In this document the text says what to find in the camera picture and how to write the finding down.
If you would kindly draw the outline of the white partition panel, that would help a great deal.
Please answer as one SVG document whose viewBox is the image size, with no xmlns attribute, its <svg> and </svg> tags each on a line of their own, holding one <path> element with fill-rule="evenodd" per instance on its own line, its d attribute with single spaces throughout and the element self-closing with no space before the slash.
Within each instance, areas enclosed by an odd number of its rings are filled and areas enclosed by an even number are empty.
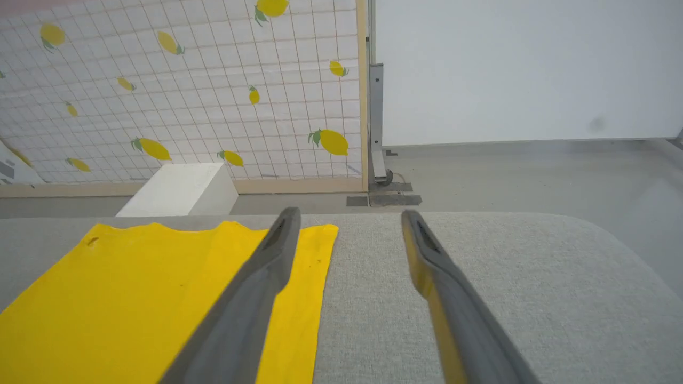
<svg viewBox="0 0 683 384">
<path fill-rule="evenodd" d="M 674 138 L 683 0 L 375 0 L 387 146 Z"/>
</svg>

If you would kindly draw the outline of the white carton with grey print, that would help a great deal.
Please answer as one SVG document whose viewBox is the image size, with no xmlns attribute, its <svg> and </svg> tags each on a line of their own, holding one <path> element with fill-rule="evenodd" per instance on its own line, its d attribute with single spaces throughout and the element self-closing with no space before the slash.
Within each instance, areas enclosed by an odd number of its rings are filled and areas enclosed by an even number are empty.
<svg viewBox="0 0 683 384">
<path fill-rule="evenodd" d="M 0 185 L 41 185 L 45 181 L 0 139 Z"/>
</svg>

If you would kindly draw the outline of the white rectangular box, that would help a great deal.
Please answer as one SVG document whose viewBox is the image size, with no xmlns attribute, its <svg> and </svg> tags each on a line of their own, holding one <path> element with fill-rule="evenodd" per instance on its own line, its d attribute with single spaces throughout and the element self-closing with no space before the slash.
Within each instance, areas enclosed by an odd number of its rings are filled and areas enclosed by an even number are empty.
<svg viewBox="0 0 683 384">
<path fill-rule="evenodd" d="M 228 215 L 239 194 L 224 163 L 166 164 L 117 217 Z"/>
</svg>

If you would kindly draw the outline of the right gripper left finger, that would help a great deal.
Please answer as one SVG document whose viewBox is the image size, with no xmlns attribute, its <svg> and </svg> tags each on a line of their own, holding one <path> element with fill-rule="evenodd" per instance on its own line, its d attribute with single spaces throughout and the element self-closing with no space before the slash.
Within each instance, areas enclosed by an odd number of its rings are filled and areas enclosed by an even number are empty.
<svg viewBox="0 0 683 384">
<path fill-rule="evenodd" d="M 159 384 L 256 383 L 275 299 L 290 280 L 300 229 L 300 209 L 281 211 Z"/>
</svg>

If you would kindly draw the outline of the long black floor tape patch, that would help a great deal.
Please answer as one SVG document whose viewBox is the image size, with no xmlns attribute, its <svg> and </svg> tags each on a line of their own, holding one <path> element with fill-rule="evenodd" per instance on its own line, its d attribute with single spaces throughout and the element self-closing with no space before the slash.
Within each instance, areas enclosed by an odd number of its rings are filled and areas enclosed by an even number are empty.
<svg viewBox="0 0 683 384">
<path fill-rule="evenodd" d="M 390 206 L 419 206 L 422 203 L 420 195 L 404 194 L 370 194 L 368 195 L 369 206 L 371 207 L 390 207 Z"/>
</svg>

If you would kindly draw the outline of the grey metal panel stand leg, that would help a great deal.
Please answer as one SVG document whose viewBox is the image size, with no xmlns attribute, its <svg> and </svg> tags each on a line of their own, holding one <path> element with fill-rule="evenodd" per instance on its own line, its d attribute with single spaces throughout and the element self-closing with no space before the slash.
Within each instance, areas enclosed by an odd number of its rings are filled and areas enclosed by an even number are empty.
<svg viewBox="0 0 683 384">
<path fill-rule="evenodd" d="M 393 172 L 385 167 L 383 149 L 383 80 L 384 65 L 374 63 L 369 66 L 369 155 L 374 183 L 379 186 L 390 185 Z"/>
</svg>

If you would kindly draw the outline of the lemon print partition screen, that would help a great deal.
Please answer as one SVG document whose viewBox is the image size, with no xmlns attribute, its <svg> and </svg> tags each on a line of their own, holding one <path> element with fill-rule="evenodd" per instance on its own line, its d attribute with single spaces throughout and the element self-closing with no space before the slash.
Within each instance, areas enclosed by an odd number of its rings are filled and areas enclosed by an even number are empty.
<svg viewBox="0 0 683 384">
<path fill-rule="evenodd" d="M 366 192 L 368 0 L 0 0 L 0 147 L 121 195 L 222 164 L 247 194 Z"/>
</svg>

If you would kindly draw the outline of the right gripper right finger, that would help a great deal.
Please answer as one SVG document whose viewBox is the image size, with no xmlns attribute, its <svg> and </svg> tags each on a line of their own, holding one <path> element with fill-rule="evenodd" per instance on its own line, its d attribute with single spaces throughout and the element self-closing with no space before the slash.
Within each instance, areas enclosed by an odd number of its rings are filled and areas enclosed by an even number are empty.
<svg viewBox="0 0 683 384">
<path fill-rule="evenodd" d="M 446 384 L 541 384 L 417 211 L 401 214 L 413 286 L 427 301 Z"/>
</svg>

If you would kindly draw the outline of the yellow garment with white print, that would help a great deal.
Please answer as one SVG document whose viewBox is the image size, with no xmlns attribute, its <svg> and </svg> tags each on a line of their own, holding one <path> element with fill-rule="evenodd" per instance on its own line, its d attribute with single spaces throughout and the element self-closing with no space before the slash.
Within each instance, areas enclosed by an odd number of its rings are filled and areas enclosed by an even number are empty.
<svg viewBox="0 0 683 384">
<path fill-rule="evenodd" d="M 265 234 L 93 226 L 0 313 L 0 384 L 156 384 Z"/>
</svg>

